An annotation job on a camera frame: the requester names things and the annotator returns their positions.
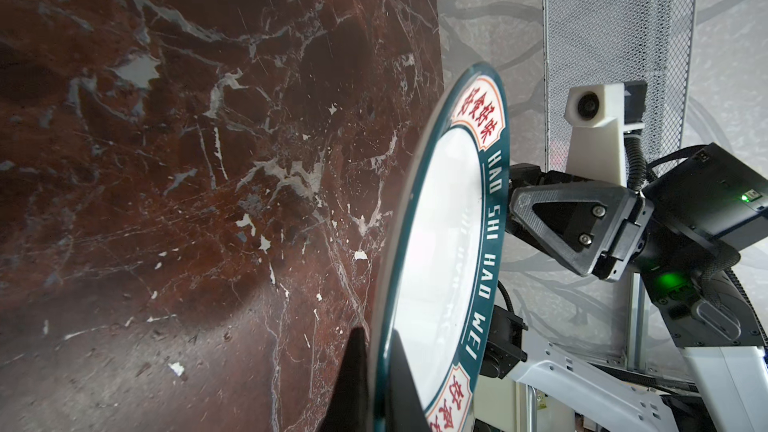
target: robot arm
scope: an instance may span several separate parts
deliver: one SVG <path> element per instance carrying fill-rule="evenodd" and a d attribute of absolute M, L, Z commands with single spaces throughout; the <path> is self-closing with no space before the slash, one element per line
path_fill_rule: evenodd
<path fill-rule="evenodd" d="M 689 158 L 661 177 L 651 168 L 642 193 L 624 187 L 623 135 L 641 128 L 643 103 L 636 82 L 572 89 L 566 172 L 511 168 L 507 232 L 581 276 L 616 282 L 625 270 L 638 273 L 717 429 L 761 430 L 768 424 L 765 336 L 730 267 L 739 250 L 768 236 L 768 181 L 710 144 L 674 155 Z M 516 333 L 523 354 L 499 368 L 508 377 L 612 430 L 677 429 L 667 405 L 649 408 L 648 397 L 535 332 Z M 490 363 L 505 341 L 492 334 Z"/>

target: marble wall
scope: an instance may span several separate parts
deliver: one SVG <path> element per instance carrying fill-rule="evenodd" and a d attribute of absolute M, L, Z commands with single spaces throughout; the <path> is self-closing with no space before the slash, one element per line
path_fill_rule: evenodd
<path fill-rule="evenodd" d="M 442 91 L 436 0 L 0 16 L 0 428 L 314 430 Z"/>
<path fill-rule="evenodd" d="M 765 57 L 768 0 L 696 0 L 698 19 L 684 145 L 718 142 L 768 175 Z M 446 83 L 486 60 L 501 72 L 510 104 L 511 158 L 544 164 L 542 0 L 438 0 Z M 768 243 L 744 251 L 735 270 L 768 323 Z M 534 329 L 585 355 L 620 362 L 628 285 L 563 271 L 515 239 L 504 246 L 502 280 Z M 646 341 L 652 373 L 687 377 L 685 365 L 652 308 Z"/>

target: green plate rim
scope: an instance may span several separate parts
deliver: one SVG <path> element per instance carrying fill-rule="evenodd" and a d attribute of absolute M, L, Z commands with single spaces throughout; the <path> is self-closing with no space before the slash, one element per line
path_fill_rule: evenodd
<path fill-rule="evenodd" d="M 374 314 L 372 321 L 371 331 L 371 343 L 370 343 L 370 357 L 369 357 L 369 399 L 370 408 L 372 413 L 370 417 L 372 419 L 372 426 L 374 430 L 384 430 L 384 403 L 383 396 L 386 390 L 386 380 L 389 376 L 389 341 L 391 340 L 392 330 L 394 327 L 394 308 L 398 295 L 398 286 L 400 283 L 400 274 L 402 273 L 402 264 L 405 260 L 406 250 L 408 245 L 408 239 L 410 237 L 410 231 L 412 226 L 413 217 L 416 213 L 416 207 L 418 205 L 418 197 L 421 194 L 426 172 L 429 167 L 429 163 L 432 158 L 432 154 L 435 151 L 438 140 L 451 128 L 466 127 L 462 125 L 452 126 L 451 115 L 458 99 L 466 91 L 466 89 L 474 83 L 474 81 L 480 76 L 489 77 L 496 87 L 498 88 L 501 100 L 502 100 L 502 113 L 504 114 L 504 129 L 499 139 L 488 150 L 480 150 L 478 144 L 475 141 L 477 147 L 478 158 L 482 166 L 482 178 L 483 178 L 483 214 L 482 222 L 485 229 L 488 221 L 487 214 L 485 213 L 486 206 L 493 202 L 493 205 L 500 205 L 501 213 L 499 216 L 494 217 L 499 219 L 498 228 L 498 240 L 493 244 L 489 244 L 484 247 L 485 233 L 481 234 L 481 250 L 478 253 L 478 266 L 475 273 L 475 283 L 473 287 L 476 289 L 479 285 L 480 279 L 480 261 L 484 253 L 496 252 L 495 256 L 498 258 L 494 266 L 485 265 L 484 268 L 493 274 L 493 280 L 485 285 L 491 285 L 490 292 L 490 305 L 484 307 L 486 310 L 488 325 L 490 325 L 490 314 L 493 310 L 493 302 L 496 291 L 496 283 L 498 282 L 498 269 L 501 261 L 501 251 L 504 242 L 504 226 L 506 222 L 506 207 L 508 200 L 508 186 L 501 187 L 494 193 L 487 192 L 486 186 L 486 173 L 485 164 L 487 158 L 492 154 L 495 154 L 497 149 L 501 151 L 502 172 L 498 176 L 502 180 L 502 184 L 508 184 L 509 178 L 509 118 L 507 114 L 507 99 L 504 94 L 504 85 L 502 84 L 501 77 L 496 70 L 486 62 L 479 62 L 473 66 L 470 66 L 466 72 L 464 72 L 456 83 L 451 88 L 450 93 L 444 94 L 441 101 L 437 104 L 435 111 L 432 113 L 430 120 L 427 123 L 425 130 L 427 133 L 422 135 L 421 140 L 413 154 L 412 164 L 408 169 L 408 176 L 406 177 L 406 183 L 403 190 L 410 191 L 403 194 L 398 207 L 398 213 L 395 216 L 395 221 L 392 224 L 392 228 L 395 230 L 394 234 L 390 234 L 391 242 L 388 245 L 387 254 L 382 264 L 382 268 L 379 273 L 378 289 L 376 293 L 376 302 L 374 307 Z M 462 340 L 459 341 L 459 345 L 456 350 L 453 363 L 462 362 L 461 346 L 467 333 L 468 318 L 472 316 L 472 311 L 475 304 L 475 296 L 473 294 L 470 307 L 467 311 L 467 317 L 465 319 Z M 488 337 L 488 328 L 485 328 L 482 334 L 482 341 L 478 348 L 478 356 L 480 357 L 476 367 L 470 367 L 467 372 L 470 374 L 470 388 L 475 389 L 477 383 L 477 375 L 479 372 L 480 364 L 482 363 L 482 352 L 485 350 L 485 342 Z M 435 398 L 432 398 L 427 409 L 429 410 L 434 404 Z"/>

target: cable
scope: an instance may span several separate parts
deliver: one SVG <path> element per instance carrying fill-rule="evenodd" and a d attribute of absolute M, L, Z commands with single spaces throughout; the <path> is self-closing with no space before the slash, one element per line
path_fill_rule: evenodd
<path fill-rule="evenodd" d="M 755 315 L 755 320 L 757 321 L 757 327 L 760 330 L 760 335 L 763 336 L 763 342 L 768 344 L 768 336 L 766 336 L 766 330 L 763 328 L 763 324 L 760 323 L 760 318 L 757 317 L 757 314 L 755 314 L 755 308 L 752 307 L 752 302 L 750 302 L 750 298 L 746 296 L 746 291 L 744 290 L 744 287 L 741 286 L 741 282 L 739 282 L 739 279 L 734 273 L 734 270 L 732 268 L 725 269 L 725 275 L 728 276 L 730 281 L 736 287 L 736 290 L 739 291 L 741 297 L 744 299 L 744 302 L 746 302 L 746 304 L 749 305 L 752 309 L 752 313 Z"/>
<path fill-rule="evenodd" d="M 648 163 L 646 168 L 646 176 L 648 177 L 648 182 L 653 182 L 658 178 L 656 172 L 654 172 L 655 167 L 658 167 L 661 164 L 666 164 L 667 162 L 672 162 L 673 160 L 680 160 L 681 158 L 689 158 L 695 156 L 696 152 L 705 147 L 706 145 L 684 147 L 683 149 L 676 150 L 671 154 L 667 154 L 664 157 L 657 158 L 656 160 Z"/>
<path fill-rule="evenodd" d="M 665 379 L 661 377 L 655 377 L 652 375 L 641 374 L 639 372 L 632 372 L 625 369 L 619 369 L 611 367 L 605 364 L 592 363 L 593 366 L 602 370 L 606 374 L 613 376 L 622 382 L 631 382 L 632 384 L 639 384 L 643 387 L 652 387 L 659 390 L 665 389 L 677 389 L 682 390 L 685 393 L 695 392 L 698 393 L 699 389 L 696 384 L 691 382 L 685 382 L 682 380 Z"/>
<path fill-rule="evenodd" d="M 714 290 L 712 279 L 718 272 L 738 264 L 739 260 L 741 260 L 741 255 L 739 254 L 739 251 L 722 241 L 717 241 L 716 245 L 717 256 L 715 257 L 715 260 L 704 267 L 704 271 L 701 273 L 701 278 L 699 278 L 699 285 L 701 285 L 701 293 L 706 301 L 715 307 L 720 308 L 720 296 Z"/>
<path fill-rule="evenodd" d="M 645 185 L 646 161 L 643 157 L 643 144 L 640 130 L 624 134 L 624 150 L 627 153 L 627 188 L 639 192 Z"/>
<path fill-rule="evenodd" d="M 512 306 L 512 299 L 509 298 L 509 292 L 507 292 L 506 287 L 502 283 L 502 281 L 498 281 L 496 283 L 498 285 L 498 291 L 502 293 L 502 296 L 504 297 L 504 303 L 507 305 L 507 310 L 514 313 L 514 307 Z"/>
<path fill-rule="evenodd" d="M 681 395 L 680 391 L 675 392 L 672 389 L 668 389 L 668 388 L 662 387 L 660 385 L 649 385 L 648 387 L 654 388 L 656 390 L 661 390 L 662 392 L 666 392 L 669 395 Z"/>

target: white plate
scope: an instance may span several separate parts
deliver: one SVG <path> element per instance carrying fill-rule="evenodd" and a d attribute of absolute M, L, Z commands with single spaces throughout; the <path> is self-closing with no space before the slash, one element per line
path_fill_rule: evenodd
<path fill-rule="evenodd" d="M 370 352 L 375 430 L 392 330 L 433 430 L 460 430 L 482 364 L 507 210 L 506 100 L 488 64 L 470 67 L 414 154 L 379 273 Z"/>

